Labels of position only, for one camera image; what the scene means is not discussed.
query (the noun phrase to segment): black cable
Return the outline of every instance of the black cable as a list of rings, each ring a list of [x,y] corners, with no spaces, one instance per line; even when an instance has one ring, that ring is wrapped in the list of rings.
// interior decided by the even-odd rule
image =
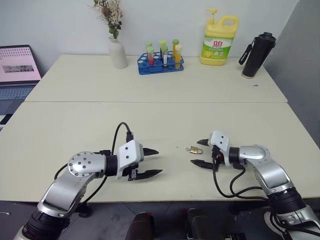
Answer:
[[[245,189],[243,189],[243,190],[241,190],[241,191],[239,191],[239,192],[237,192],[237,193],[233,193],[232,195],[227,195],[227,194],[224,194],[222,191],[221,191],[221,189],[220,189],[220,187],[219,187],[219,185],[218,185],[218,181],[217,181],[217,176],[216,176],[216,165],[215,165],[215,158],[218,156],[218,151],[219,151],[219,149],[218,149],[218,147],[217,146],[213,146],[213,150],[212,150],[212,172],[213,172],[213,181],[214,181],[214,184],[215,184],[215,187],[216,187],[216,189],[218,190],[218,192],[222,195],[222,196],[224,196],[225,198],[227,198],[227,199],[231,199],[231,198],[234,198],[234,197],[238,197],[240,194],[243,194],[244,192],[246,192],[246,191],[249,191],[249,190],[252,190],[252,189],[257,189],[256,187],[254,187],[254,186],[252,186],[252,187],[248,187],[248,188],[245,188]],[[240,177],[242,174],[244,174],[244,172],[242,173],[240,173],[240,174],[238,174],[236,177],[238,178],[238,177]],[[262,196],[255,196],[255,197],[246,197],[246,198],[250,198],[250,199],[255,199],[255,200],[264,200],[264,201],[267,201],[268,199],[267,198],[265,198],[265,197],[262,197]]]
[[[282,231],[275,223],[274,223],[274,214],[272,212],[270,212],[270,222],[272,224],[272,226],[274,226],[275,229],[277,229],[279,232],[281,232],[282,234],[284,234],[285,232]]]
[[[116,140],[117,140],[117,135],[118,135],[118,131],[119,131],[119,128],[121,127],[121,125],[125,125],[126,131],[129,132],[129,133],[131,133],[128,124],[126,124],[124,121],[119,123],[119,125],[116,127],[116,130],[115,130],[115,133],[114,133],[113,143],[112,143],[112,149],[111,149],[111,155],[114,154],[115,145],[116,145]]]
[[[94,197],[94,195],[96,195],[96,193],[102,188],[102,186],[105,184],[107,180],[107,176],[104,177],[104,179],[102,180],[102,182],[100,183],[100,185],[96,188],[96,190],[86,199],[84,200],[82,204],[86,204],[90,199],[92,199]]]
[[[128,124],[126,124],[124,121],[120,122],[119,125],[116,127],[115,133],[114,133],[114,137],[113,137],[113,143],[112,143],[112,150],[111,150],[111,155],[114,154],[115,151],[115,145],[116,145],[116,140],[117,140],[117,135],[118,135],[118,131],[119,128],[124,125],[126,127],[127,133],[126,133],[126,140],[127,142],[131,139],[133,139],[133,135],[132,132],[130,131],[130,128],[128,126]],[[67,166],[68,164],[63,165],[54,175],[54,180],[56,180],[58,178],[59,173]],[[80,203],[78,205],[78,207],[80,205],[86,204],[90,199],[92,199],[94,197],[94,195],[96,195],[96,193],[102,188],[102,186],[105,184],[107,180],[107,176],[104,177],[104,179],[102,180],[102,182],[100,183],[100,185],[96,188],[96,190],[86,199],[84,200],[82,203]]]
[[[297,226],[284,225],[278,220],[277,215],[276,215],[275,212],[273,212],[273,215],[275,216],[274,217],[275,223],[278,224],[281,228],[284,228],[284,229],[287,229],[287,230],[292,230],[292,231],[303,232],[303,233],[306,233],[306,234],[316,235],[316,236],[320,237],[320,233],[319,232],[311,231],[311,230],[308,230],[308,229],[303,229],[303,228],[300,228],[300,227],[297,227]]]
[[[123,122],[120,122],[119,125],[116,127],[116,130],[115,130],[115,133],[114,133],[113,142],[112,142],[112,149],[111,149],[111,155],[114,154],[118,131],[119,131],[119,129],[120,129],[120,127],[121,127],[122,125],[124,125],[124,126],[126,127],[126,130],[127,130],[127,138],[128,138],[128,133],[129,133],[130,135],[132,135],[128,124],[126,124],[124,121],[123,121]],[[97,192],[102,188],[102,186],[105,184],[106,180],[107,180],[107,176],[104,177],[104,179],[102,180],[102,182],[100,183],[100,185],[97,187],[97,189],[96,189],[86,200],[84,200],[80,205],[86,204],[90,199],[92,199],[92,198],[94,197],[94,195],[96,195],[96,193],[97,193]]]
[[[65,167],[66,167],[67,165],[68,165],[68,164],[66,163],[65,165],[63,165],[63,166],[55,173],[55,175],[54,175],[54,180],[56,180],[56,179],[58,178],[59,173],[60,173],[63,169],[65,169]]]
[[[242,168],[242,172],[240,172],[237,176],[235,176],[235,177],[231,180],[231,182],[230,182],[230,191],[231,191],[232,194],[236,194],[236,193],[234,192],[234,189],[233,189],[233,185],[234,185],[235,181],[236,181],[238,178],[240,178],[243,174],[245,174],[245,172],[246,172],[246,168],[243,167],[243,168]],[[249,191],[249,190],[253,190],[253,189],[262,190],[262,187],[260,187],[260,186],[247,187],[247,188],[239,191],[238,194],[239,194],[239,193],[241,194],[241,193],[247,192],[247,191]],[[268,200],[267,198],[262,197],[262,196],[240,196],[240,195],[237,195],[236,197],[239,198],[239,199],[252,199],[252,200],[257,200],[257,199],[259,199],[259,200],[265,200],[265,201]]]

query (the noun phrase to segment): small brass padlock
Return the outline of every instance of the small brass padlock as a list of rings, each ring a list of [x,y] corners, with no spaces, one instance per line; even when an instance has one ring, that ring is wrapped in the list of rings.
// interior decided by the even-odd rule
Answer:
[[[186,147],[185,150],[190,152],[191,154],[202,154],[204,152],[202,151],[202,149],[197,148],[196,146],[191,146],[190,148]]]

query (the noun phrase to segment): blue test tube rack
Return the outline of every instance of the blue test tube rack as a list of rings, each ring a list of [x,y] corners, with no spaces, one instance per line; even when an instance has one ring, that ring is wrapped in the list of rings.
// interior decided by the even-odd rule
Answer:
[[[137,60],[138,70],[140,75],[147,75],[147,74],[161,74],[161,73],[170,73],[170,72],[178,72],[183,71],[184,66],[184,59],[181,56],[180,61],[180,68],[176,69],[176,63],[172,51],[168,51],[168,58],[167,58],[167,70],[164,70],[164,64],[160,58],[160,52],[154,52],[154,65],[149,65],[147,53],[143,53]]]

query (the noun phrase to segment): laptop keyboard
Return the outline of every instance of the laptop keyboard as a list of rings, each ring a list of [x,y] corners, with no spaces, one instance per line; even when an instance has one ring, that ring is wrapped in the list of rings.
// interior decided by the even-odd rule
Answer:
[[[33,87],[0,88],[0,100],[25,99]]]

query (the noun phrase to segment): white ceramic vase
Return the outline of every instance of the white ceramic vase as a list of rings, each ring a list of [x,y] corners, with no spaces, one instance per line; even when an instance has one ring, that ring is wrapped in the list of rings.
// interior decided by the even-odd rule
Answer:
[[[111,56],[113,65],[116,69],[124,69],[128,66],[126,51],[124,46],[114,36],[109,37],[109,54]]]

